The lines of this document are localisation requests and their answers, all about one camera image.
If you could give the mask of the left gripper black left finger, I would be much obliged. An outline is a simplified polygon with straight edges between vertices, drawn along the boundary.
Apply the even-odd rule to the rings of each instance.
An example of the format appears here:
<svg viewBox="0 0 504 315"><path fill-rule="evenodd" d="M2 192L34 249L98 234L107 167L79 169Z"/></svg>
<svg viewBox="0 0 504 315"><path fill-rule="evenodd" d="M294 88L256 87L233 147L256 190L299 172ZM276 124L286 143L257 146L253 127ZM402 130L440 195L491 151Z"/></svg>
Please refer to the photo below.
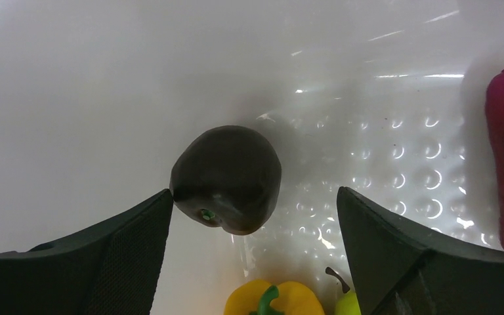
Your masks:
<svg viewBox="0 0 504 315"><path fill-rule="evenodd" d="M172 212L162 190L69 236L0 253L0 314L149 314Z"/></svg>

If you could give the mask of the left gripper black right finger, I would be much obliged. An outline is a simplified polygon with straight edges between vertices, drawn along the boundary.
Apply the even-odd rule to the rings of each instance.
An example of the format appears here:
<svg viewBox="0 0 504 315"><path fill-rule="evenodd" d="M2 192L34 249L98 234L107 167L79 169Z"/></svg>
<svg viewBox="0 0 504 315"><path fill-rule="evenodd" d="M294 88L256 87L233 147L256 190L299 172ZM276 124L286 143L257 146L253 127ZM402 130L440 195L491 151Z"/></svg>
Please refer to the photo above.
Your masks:
<svg viewBox="0 0 504 315"><path fill-rule="evenodd" d="M362 314L504 314L504 251L439 233L348 187L337 212Z"/></svg>

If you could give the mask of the green toy lime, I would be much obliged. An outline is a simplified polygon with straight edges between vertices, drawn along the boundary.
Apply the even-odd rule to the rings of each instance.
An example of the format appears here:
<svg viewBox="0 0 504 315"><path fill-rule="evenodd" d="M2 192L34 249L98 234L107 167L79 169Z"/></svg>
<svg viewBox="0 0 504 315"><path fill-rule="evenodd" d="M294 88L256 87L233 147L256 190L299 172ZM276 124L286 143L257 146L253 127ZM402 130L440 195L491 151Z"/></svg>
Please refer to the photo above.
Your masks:
<svg viewBox="0 0 504 315"><path fill-rule="evenodd" d="M343 291L343 296L336 302L334 315L361 315L356 292L334 269L326 267L325 273L335 277L340 282Z"/></svg>

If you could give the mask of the dark brown toy fruit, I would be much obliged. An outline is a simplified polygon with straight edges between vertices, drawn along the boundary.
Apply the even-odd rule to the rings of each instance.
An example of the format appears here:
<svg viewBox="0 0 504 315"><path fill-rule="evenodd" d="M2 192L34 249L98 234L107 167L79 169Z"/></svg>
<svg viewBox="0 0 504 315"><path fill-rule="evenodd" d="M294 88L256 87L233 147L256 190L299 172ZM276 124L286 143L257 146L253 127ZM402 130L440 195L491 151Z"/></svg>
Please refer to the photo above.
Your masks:
<svg viewBox="0 0 504 315"><path fill-rule="evenodd" d="M215 127L196 138L171 169L169 189L188 217L233 235L257 231L273 214L282 165L259 132Z"/></svg>

